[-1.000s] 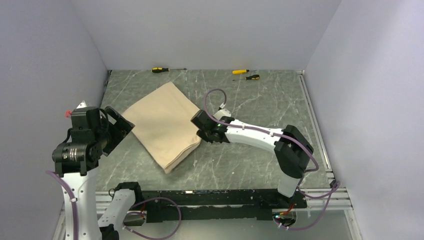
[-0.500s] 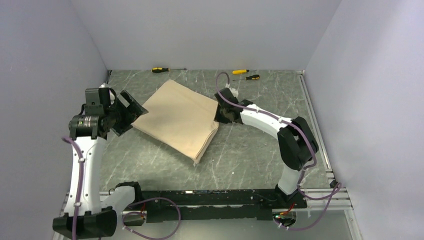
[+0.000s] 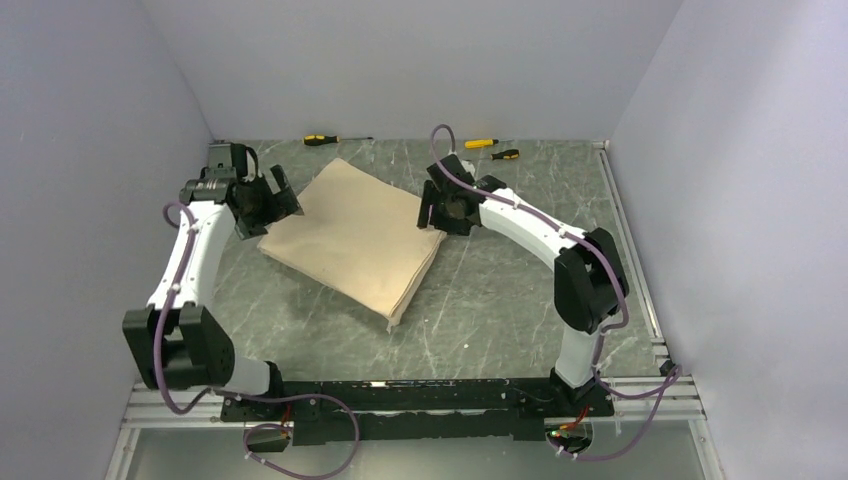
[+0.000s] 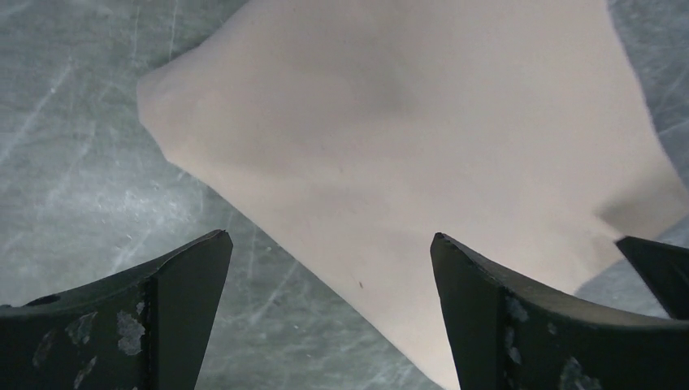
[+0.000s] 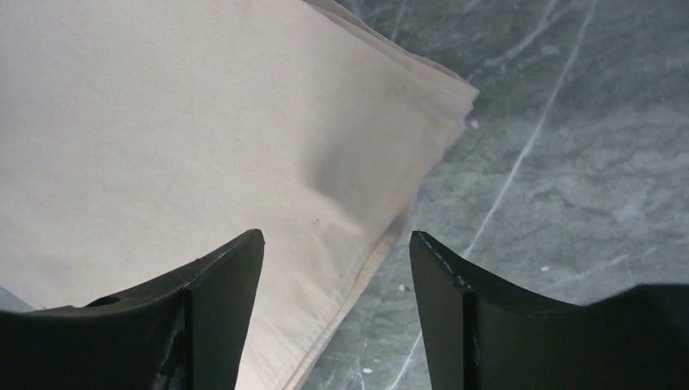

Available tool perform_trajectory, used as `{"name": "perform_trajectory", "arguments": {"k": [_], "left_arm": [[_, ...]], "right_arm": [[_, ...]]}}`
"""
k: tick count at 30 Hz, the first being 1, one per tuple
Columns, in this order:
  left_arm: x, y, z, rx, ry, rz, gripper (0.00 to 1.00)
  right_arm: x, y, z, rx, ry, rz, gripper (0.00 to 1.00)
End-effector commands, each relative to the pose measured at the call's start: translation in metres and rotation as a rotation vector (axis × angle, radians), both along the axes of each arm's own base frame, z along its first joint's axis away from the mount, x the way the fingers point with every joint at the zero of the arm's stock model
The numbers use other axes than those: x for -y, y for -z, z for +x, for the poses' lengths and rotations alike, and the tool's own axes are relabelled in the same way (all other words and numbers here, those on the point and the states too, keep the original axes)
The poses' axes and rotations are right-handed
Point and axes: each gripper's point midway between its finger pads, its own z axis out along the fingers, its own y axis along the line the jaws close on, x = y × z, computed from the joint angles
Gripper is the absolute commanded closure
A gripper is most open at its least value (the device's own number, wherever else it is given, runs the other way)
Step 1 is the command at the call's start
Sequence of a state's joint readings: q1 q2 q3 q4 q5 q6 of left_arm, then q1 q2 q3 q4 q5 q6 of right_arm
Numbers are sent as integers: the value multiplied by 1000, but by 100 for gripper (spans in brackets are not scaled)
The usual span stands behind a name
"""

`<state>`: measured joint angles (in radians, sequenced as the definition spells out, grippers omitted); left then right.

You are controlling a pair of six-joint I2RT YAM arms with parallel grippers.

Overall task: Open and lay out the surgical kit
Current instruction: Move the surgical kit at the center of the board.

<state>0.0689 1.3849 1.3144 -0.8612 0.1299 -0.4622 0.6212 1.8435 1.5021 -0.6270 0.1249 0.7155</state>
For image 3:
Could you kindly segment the beige surgical wrap cloth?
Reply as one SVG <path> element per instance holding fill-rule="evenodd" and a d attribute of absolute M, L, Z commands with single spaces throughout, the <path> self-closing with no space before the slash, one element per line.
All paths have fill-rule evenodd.
<path fill-rule="evenodd" d="M 399 325 L 446 237 L 417 227 L 419 197 L 336 158 L 297 199 L 259 250 Z"/>

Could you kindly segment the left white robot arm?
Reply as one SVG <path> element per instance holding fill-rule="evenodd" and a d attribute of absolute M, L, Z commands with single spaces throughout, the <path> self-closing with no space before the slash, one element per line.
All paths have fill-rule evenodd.
<path fill-rule="evenodd" d="M 178 212 L 168 265 L 146 305 L 128 311 L 122 331 L 145 385 L 167 394 L 206 387 L 248 396 L 264 420 L 279 417 L 287 392 L 271 362 L 243 357 L 214 318 L 211 301 L 231 235 L 262 237 L 276 222 L 303 210 L 283 169 L 263 172 L 242 143 L 210 145 L 208 163 L 163 211 Z"/>

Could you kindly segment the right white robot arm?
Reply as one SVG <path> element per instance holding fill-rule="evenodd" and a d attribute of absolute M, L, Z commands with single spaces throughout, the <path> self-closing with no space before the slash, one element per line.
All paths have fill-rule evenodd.
<path fill-rule="evenodd" d="M 427 168 L 417 226 L 452 236 L 473 227 L 499 233 L 521 246 L 553 273 L 553 304 L 564 322 L 551 388 L 557 411 L 574 415 L 585 407 L 595 382 L 596 348 L 604 321 L 615 315 L 629 287 L 615 242 L 601 228 L 585 231 L 526 203 L 494 176 L 475 179 L 454 154 Z"/>

